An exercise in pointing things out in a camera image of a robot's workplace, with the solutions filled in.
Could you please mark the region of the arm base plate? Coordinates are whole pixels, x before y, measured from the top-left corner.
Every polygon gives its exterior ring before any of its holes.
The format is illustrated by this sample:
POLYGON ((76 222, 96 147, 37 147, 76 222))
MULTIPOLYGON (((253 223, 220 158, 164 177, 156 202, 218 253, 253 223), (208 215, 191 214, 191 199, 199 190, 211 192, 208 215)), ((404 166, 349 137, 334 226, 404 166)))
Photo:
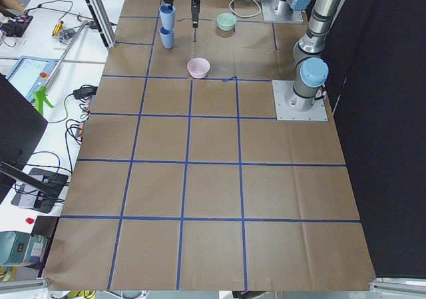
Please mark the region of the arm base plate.
POLYGON ((277 120, 328 122, 322 90, 319 89, 313 99, 302 99, 297 105, 295 97, 286 97, 287 93, 293 91, 293 83, 294 81, 272 81, 277 120))
POLYGON ((261 0, 262 17, 265 23, 302 24, 302 12, 294 11, 286 0, 261 0))

